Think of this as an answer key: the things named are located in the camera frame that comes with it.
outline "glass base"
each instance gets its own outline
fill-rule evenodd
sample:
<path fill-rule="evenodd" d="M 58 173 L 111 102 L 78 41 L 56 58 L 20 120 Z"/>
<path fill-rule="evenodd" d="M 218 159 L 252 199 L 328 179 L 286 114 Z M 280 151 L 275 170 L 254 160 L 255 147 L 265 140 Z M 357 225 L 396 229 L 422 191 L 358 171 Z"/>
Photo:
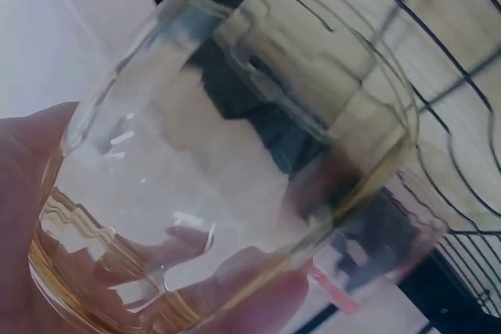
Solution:
<path fill-rule="evenodd" d="M 30 273 L 43 297 L 67 322 L 82 332 L 96 334 L 140 334 L 140 329 L 117 330 L 83 307 L 65 283 L 48 268 L 48 261 L 36 241 L 30 251 Z"/>

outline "white surface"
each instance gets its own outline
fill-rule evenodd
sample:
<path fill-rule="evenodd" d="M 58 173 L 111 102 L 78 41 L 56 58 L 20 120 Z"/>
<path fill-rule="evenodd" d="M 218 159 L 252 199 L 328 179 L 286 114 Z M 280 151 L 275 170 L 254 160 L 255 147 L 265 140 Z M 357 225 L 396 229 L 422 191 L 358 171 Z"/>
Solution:
<path fill-rule="evenodd" d="M 106 58 L 64 0 L 0 0 L 0 117 L 79 100 Z"/>

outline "glass rim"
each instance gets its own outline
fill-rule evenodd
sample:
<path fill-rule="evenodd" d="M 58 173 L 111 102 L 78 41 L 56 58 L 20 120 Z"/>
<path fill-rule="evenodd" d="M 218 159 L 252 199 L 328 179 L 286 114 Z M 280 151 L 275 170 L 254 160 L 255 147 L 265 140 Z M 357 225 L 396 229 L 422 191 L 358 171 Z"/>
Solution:
<path fill-rule="evenodd" d="M 416 104 L 416 99 L 413 94 L 413 87 L 412 84 L 410 83 L 410 80 L 408 77 L 405 75 L 404 70 L 402 69 L 401 64 L 395 57 L 395 54 L 391 51 L 391 49 L 387 46 L 387 44 L 384 41 L 378 41 L 379 48 L 381 50 L 384 50 L 384 53 L 380 51 L 380 49 L 376 48 L 370 41 L 368 41 L 363 35 L 361 35 L 356 29 L 353 27 L 350 27 L 348 22 L 346 22 L 343 17 L 338 16 L 338 14 L 332 9 L 332 6 L 327 5 L 325 2 L 322 0 L 314 0 L 317 2 L 323 9 L 325 9 L 329 14 L 333 15 L 342 25 L 344 28 L 346 28 L 353 37 L 355 37 L 359 42 L 360 45 L 364 47 L 364 49 L 373 56 L 373 58 L 376 60 L 376 65 L 381 66 L 384 65 L 387 68 L 390 69 L 390 71 L 395 75 L 397 78 L 396 81 L 398 83 L 394 83 L 392 79 L 390 79 L 386 72 L 384 70 L 383 73 L 387 78 L 387 84 L 390 85 L 391 90 L 393 94 L 395 95 L 395 98 L 397 99 L 397 102 L 399 104 L 399 111 L 396 113 L 395 109 L 392 109 L 391 112 L 395 113 L 395 117 L 398 119 L 398 121 L 402 124 L 402 121 L 404 120 L 405 123 L 402 124 L 402 126 L 409 132 L 409 140 L 410 144 L 414 145 L 416 143 L 416 140 L 418 138 L 419 134 L 419 116 L 417 113 L 417 104 Z M 351 12 L 355 14 L 355 16 L 362 21 L 365 27 L 367 27 L 371 32 L 375 33 L 374 27 L 367 21 L 365 17 L 362 16 L 362 14 L 352 5 L 350 2 L 347 0 L 339 0 L 341 1 L 344 5 L 346 5 Z M 318 15 L 315 15 L 318 17 L 321 22 L 326 23 L 325 20 L 322 20 L 322 18 Z M 403 92 L 405 92 L 406 96 L 406 102 L 408 103 L 407 106 L 404 105 L 402 101 L 402 96 L 403 92 L 399 91 L 396 87 L 395 84 L 400 86 L 401 88 L 404 89 Z M 372 95 L 368 93 L 367 90 L 363 89 L 360 91 L 365 97 L 371 97 Z M 372 98 L 372 100 L 378 101 L 380 105 L 384 104 L 379 101 L 378 99 Z"/>

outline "black wire rack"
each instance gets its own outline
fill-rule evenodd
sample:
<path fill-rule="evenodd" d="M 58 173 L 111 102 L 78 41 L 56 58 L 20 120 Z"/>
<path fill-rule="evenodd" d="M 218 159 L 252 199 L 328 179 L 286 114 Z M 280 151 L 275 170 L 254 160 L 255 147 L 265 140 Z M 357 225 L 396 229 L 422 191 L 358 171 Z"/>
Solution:
<path fill-rule="evenodd" d="M 425 95 L 419 85 L 413 85 L 413 92 L 420 104 L 419 114 L 427 117 L 442 130 L 446 139 L 446 156 L 452 166 L 452 173 L 460 181 L 462 190 L 474 199 L 484 220 L 495 223 L 501 218 L 501 208 L 489 204 L 482 194 L 472 185 L 459 162 L 458 152 L 455 147 L 457 139 L 454 130 L 447 123 L 447 120 L 441 116 L 437 108 L 444 102 L 450 100 L 453 95 L 460 90 L 469 88 L 480 100 L 487 113 L 487 132 L 486 139 L 479 140 L 488 146 L 489 158 L 499 174 L 501 174 L 501 162 L 495 147 L 496 132 L 496 111 L 492 105 L 492 98 L 475 83 L 477 77 L 486 74 L 492 70 L 501 60 L 501 41 L 496 42 L 496 46 L 486 56 L 479 59 L 471 67 L 466 68 L 460 59 L 455 56 L 447 43 L 440 39 L 438 34 L 433 31 L 424 18 L 420 17 L 419 12 L 415 12 L 409 5 L 409 0 L 390 0 L 391 7 L 385 13 L 383 22 L 376 29 L 369 43 L 377 45 L 383 41 L 392 27 L 398 21 L 401 15 L 409 18 L 414 27 L 417 27 L 434 48 L 437 49 L 444 59 L 447 59 L 456 72 L 456 79 L 445 86 L 438 93 L 432 96 Z M 501 4 L 499 0 L 486 0 L 495 10 L 501 23 Z M 455 227 L 450 225 L 450 231 L 444 239 L 438 244 L 437 252 L 434 252 L 433 258 L 436 259 L 441 268 L 441 273 L 450 281 L 454 281 L 458 289 L 468 295 L 468 299 L 474 301 L 476 307 L 482 309 L 486 314 L 493 317 L 501 317 L 501 225 L 498 228 L 485 230 L 472 217 L 467 208 L 455 203 L 449 192 L 446 192 L 442 182 L 431 173 L 430 163 L 426 158 L 426 148 L 420 143 L 416 146 L 416 159 L 421 174 L 427 179 L 429 186 L 443 200 L 450 212 L 468 224 L 467 228 Z M 403 174 L 398 175 L 402 187 L 407 189 L 417 203 L 429 210 L 433 215 L 438 216 L 434 207 L 430 207 L 425 200 L 420 198 L 419 193 L 414 192 L 409 186 Z M 331 318 L 337 309 L 330 304 L 321 310 L 315 317 L 307 322 L 295 334 L 306 334 L 313 332 L 320 325 Z M 426 333 L 434 327 L 433 322 L 427 324 L 420 333 Z"/>

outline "metal rack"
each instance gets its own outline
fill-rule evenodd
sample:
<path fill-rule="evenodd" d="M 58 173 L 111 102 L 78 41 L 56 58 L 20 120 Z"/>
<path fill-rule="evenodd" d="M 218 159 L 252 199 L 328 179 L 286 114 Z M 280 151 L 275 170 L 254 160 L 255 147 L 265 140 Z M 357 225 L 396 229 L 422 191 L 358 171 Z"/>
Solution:
<path fill-rule="evenodd" d="M 456 69 L 457 79 L 431 98 L 427 98 L 417 86 L 413 86 L 414 94 L 422 104 L 419 113 L 421 116 L 432 117 L 446 133 L 448 158 L 454 167 L 455 174 L 462 182 L 465 192 L 468 192 L 478 202 L 485 215 L 498 220 L 501 218 L 501 210 L 492 207 L 482 199 L 481 194 L 469 182 L 458 163 L 458 156 L 454 149 L 453 131 L 436 108 L 461 88 L 469 87 L 473 90 L 487 110 L 488 131 L 485 142 L 490 150 L 492 163 L 501 174 L 501 162 L 495 148 L 496 112 L 491 104 L 491 99 L 475 83 L 478 75 L 485 74 L 496 64 L 501 63 L 499 59 L 501 57 L 501 41 L 497 41 L 496 47 L 483 59 L 480 59 L 471 68 L 466 68 L 447 47 L 446 43 L 441 41 L 432 28 L 407 4 L 408 0 L 391 1 L 393 6 L 387 12 L 384 22 L 374 33 L 370 43 L 376 45 L 383 40 L 393 27 L 398 15 L 403 13 L 427 35 Z M 501 21 L 501 4 L 499 0 L 487 1 L 496 10 Z M 459 327 L 463 322 L 473 322 L 473 326 L 471 326 L 472 332 L 482 332 L 481 327 L 484 328 L 484 326 L 481 325 L 484 325 L 482 322 L 485 322 L 485 320 L 488 320 L 489 325 L 493 325 L 489 326 L 489 328 L 494 328 L 494 325 L 500 325 L 499 318 L 501 317 L 501 254 L 496 252 L 496 247 L 501 249 L 501 228 L 488 231 L 482 229 L 475 221 L 475 218 L 469 216 L 464 208 L 453 203 L 451 197 L 444 192 L 441 184 L 432 176 L 424 159 L 423 148 L 419 144 L 416 147 L 416 155 L 420 169 L 426 176 L 430 187 L 443 199 L 456 216 L 465 220 L 471 227 L 471 230 L 464 230 L 452 226 L 446 237 L 438 244 L 437 250 L 400 285 L 401 289 L 430 320 L 420 333 L 427 333 L 434 327 L 440 329 L 443 334 L 447 332 L 456 333 L 457 331 L 454 331 L 453 328 Z M 405 183 L 403 176 L 399 175 L 399 177 L 402 186 L 413 194 L 414 199 L 433 213 L 434 208 L 427 206 L 419 195 L 412 191 Z M 441 292 L 440 296 L 437 295 L 437 288 L 430 289 L 427 286 L 427 284 L 437 283 L 441 286 L 438 288 Z M 488 314 L 488 318 L 482 316 L 482 311 Z M 325 307 L 302 328 L 298 329 L 295 334 L 313 332 L 336 312 L 337 309 L 333 305 Z M 463 321 L 455 325 L 454 320 Z"/>
<path fill-rule="evenodd" d="M 501 164 L 499 163 L 498 153 L 494 146 L 494 130 L 496 123 L 496 113 L 492 108 L 487 95 L 475 84 L 474 79 L 477 75 L 486 72 L 486 70 L 492 68 L 495 64 L 499 63 L 499 57 L 501 57 L 501 45 L 498 43 L 497 47 L 488 54 L 484 59 L 481 59 L 473 68 L 467 70 L 464 68 L 459 60 L 449 51 L 447 46 L 439 39 L 439 37 L 429 28 L 429 26 L 421 19 L 419 16 L 405 3 L 406 0 L 392 0 L 395 5 L 391 8 L 390 12 L 387 14 L 380 29 L 375 33 L 373 44 L 384 38 L 384 35 L 391 29 L 398 13 L 406 13 L 410 19 L 416 23 L 417 26 L 436 44 L 446 58 L 451 62 L 451 64 L 457 69 L 458 78 L 452 82 L 445 90 L 438 93 L 431 99 L 426 99 L 425 96 L 420 92 L 419 88 L 413 86 L 413 91 L 415 96 L 423 103 L 422 107 L 419 109 L 420 115 L 429 113 L 440 126 L 443 128 L 444 132 L 447 134 L 447 146 L 449 158 L 455 167 L 456 173 L 460 177 L 464 184 L 465 189 L 484 207 L 486 212 L 488 212 L 493 217 L 500 218 L 501 211 L 489 206 L 481 196 L 475 191 L 471 186 L 470 182 L 465 177 L 460 165 L 457 162 L 457 155 L 453 148 L 454 138 L 451 130 L 449 129 L 447 123 L 440 117 L 440 115 L 435 111 L 436 105 L 447 99 L 450 95 L 465 86 L 470 86 L 478 98 L 483 102 L 485 108 L 488 111 L 488 147 L 490 148 L 491 157 L 493 163 L 496 165 L 497 170 L 501 174 Z M 498 0 L 488 0 L 492 7 L 494 7 L 499 13 L 499 20 L 501 21 L 501 4 Z M 467 289 L 469 293 L 472 294 L 474 301 L 478 304 L 482 310 L 492 316 L 497 318 L 501 317 L 501 258 L 499 254 L 496 253 L 492 240 L 501 244 L 501 228 L 498 231 L 483 231 L 475 223 L 475 220 L 469 217 L 460 207 L 454 205 L 451 199 L 445 194 L 439 183 L 437 183 L 428 171 L 428 166 L 423 159 L 423 150 L 420 145 L 416 146 L 416 152 L 418 160 L 420 162 L 420 167 L 424 174 L 426 175 L 431 187 L 436 191 L 436 193 L 450 206 L 450 208 L 464 219 L 473 228 L 471 231 L 455 230 L 451 228 L 447 236 L 438 244 L 438 250 L 440 254 L 434 254 L 435 262 L 440 265 L 443 272 L 449 276 L 451 280 L 455 280 L 456 283 L 459 282 L 460 285 L 457 286 L 459 289 Z M 405 185 L 402 176 L 401 182 L 406 189 L 412 192 L 411 188 Z M 415 200 L 425 206 L 428 210 L 433 212 L 433 208 L 427 206 L 420 200 L 420 197 L 412 192 Z M 483 243 L 488 250 L 488 253 L 482 251 L 477 242 Z M 471 265 L 475 264 L 478 271 L 475 272 Z M 482 283 L 481 280 L 486 280 L 488 283 Z M 297 331 L 297 334 L 303 334 L 306 332 L 311 332 L 312 329 L 321 325 L 323 321 L 328 319 L 328 317 L 335 313 L 333 307 L 327 307 L 324 311 L 320 312 L 317 317 L 313 318 L 304 328 Z M 422 333 L 429 332 L 433 328 L 432 323 L 427 325 Z"/>

